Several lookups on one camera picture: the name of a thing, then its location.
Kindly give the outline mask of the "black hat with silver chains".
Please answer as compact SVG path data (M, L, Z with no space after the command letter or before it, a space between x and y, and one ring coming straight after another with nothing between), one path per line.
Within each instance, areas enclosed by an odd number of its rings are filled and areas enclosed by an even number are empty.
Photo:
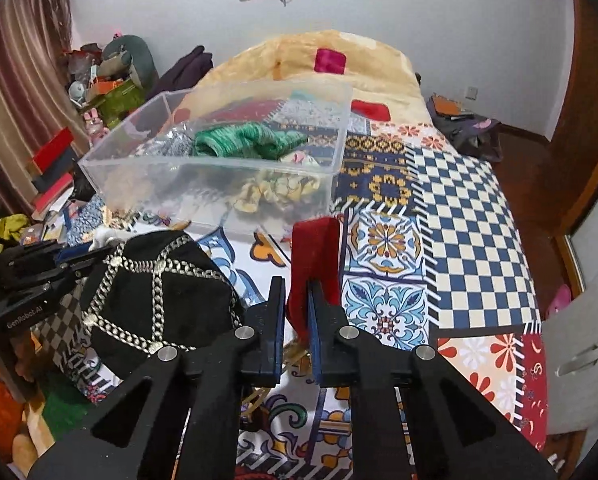
M187 233L155 231L113 244L59 310L35 329L52 362L97 404L160 350L211 346L245 308Z

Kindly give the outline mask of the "dark bag on floor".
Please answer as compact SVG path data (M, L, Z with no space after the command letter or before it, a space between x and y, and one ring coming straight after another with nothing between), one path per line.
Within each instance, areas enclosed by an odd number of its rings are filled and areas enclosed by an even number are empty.
M497 164L503 159L502 124L478 115L456 101L433 94L426 103L433 125L460 154Z

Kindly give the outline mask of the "beige fluffy blanket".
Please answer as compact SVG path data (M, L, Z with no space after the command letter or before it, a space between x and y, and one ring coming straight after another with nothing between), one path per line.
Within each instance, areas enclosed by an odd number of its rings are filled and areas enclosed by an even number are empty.
M260 79L344 82L352 88L353 109L368 112L374 122L431 123L405 54L351 32L328 29L277 36L211 68L198 86Z

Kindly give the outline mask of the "stack of red books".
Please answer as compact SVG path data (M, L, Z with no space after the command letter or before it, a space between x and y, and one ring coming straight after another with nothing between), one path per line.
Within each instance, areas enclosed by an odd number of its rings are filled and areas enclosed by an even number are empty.
M73 143L72 131L68 127L62 128L26 165L37 192L32 202L35 221L42 221L52 203L72 185L72 169L78 160Z

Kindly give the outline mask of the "white wardrobe door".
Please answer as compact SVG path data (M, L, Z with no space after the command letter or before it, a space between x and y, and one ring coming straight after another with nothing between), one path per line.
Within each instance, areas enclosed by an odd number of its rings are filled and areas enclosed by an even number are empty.
M542 325L549 434L598 424L598 199L569 243L584 291Z

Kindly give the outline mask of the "wall power socket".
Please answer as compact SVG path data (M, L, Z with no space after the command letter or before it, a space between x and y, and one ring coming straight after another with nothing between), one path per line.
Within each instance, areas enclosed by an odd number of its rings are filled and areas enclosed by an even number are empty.
M465 98L470 101L476 101L478 96L478 89L476 87L467 87Z

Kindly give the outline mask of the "green dinosaur plush toy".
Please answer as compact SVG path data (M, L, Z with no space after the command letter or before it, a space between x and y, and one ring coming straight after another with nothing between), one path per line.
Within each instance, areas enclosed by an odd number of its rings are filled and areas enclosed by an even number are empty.
M116 37L102 50L97 76L106 78L121 74L130 76L136 87L145 91L153 88L158 79L154 58L145 40L139 36Z

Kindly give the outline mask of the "patchwork patterned bed cover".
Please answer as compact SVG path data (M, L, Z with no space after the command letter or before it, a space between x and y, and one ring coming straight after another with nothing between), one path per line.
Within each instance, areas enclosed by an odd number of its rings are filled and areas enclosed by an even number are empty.
M333 208L340 223L340 305L382 344L436 347L541 450L548 395L540 311L512 212L488 162L459 155L423 125L350 114ZM291 279L291 231L229 232L188 220L112 210L96 192L73 222L99 243L155 231L187 233L233 284L244 307L273 278Z

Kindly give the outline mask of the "clear plastic storage bin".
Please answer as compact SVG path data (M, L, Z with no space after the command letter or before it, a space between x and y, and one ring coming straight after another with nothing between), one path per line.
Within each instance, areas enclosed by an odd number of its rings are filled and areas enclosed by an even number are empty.
M80 167L112 210L147 212L193 226L283 236L303 220L333 208L345 151L352 89L339 81L295 79L229 82L162 92L112 128ZM195 133L218 125L262 122L296 130L308 142L278 160L191 154ZM243 214L229 203L259 171L319 178L312 203L282 212L264 206Z

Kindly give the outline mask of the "red velvet pouch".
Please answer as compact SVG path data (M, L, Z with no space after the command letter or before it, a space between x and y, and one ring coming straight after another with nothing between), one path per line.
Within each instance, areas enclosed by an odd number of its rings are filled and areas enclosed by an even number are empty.
M319 282L325 300L333 306L340 304L339 237L340 223L334 217L301 221L293 226L286 318L303 344L309 339L309 284Z

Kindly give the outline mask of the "dark purple garment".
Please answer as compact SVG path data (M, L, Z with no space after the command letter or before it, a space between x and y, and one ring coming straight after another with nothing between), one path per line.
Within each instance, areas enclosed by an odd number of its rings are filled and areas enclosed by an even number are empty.
M146 93L146 100L165 91L192 89L213 67L212 54L205 47L197 46L180 58Z

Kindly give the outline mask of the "yellow patterned scrunchie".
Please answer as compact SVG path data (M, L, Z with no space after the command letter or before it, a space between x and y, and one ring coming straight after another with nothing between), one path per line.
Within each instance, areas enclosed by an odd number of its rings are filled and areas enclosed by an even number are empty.
M286 212L299 204L312 203L320 190L319 178L262 170L248 178L229 203L243 214L256 214L264 206Z

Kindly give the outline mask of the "striped pink curtain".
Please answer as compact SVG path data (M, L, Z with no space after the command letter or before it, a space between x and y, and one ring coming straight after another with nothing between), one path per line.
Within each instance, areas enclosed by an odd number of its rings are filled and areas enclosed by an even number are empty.
M13 212L31 210L26 166L55 133L69 128L75 151L88 147L61 61L71 32L70 0L0 0L0 197Z

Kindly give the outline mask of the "green knitted cloth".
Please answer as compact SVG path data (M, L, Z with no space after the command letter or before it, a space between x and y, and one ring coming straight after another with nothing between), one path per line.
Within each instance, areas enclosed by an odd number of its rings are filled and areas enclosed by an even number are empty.
M191 154L216 158L278 160L308 142L305 133L262 122L213 126L195 133Z

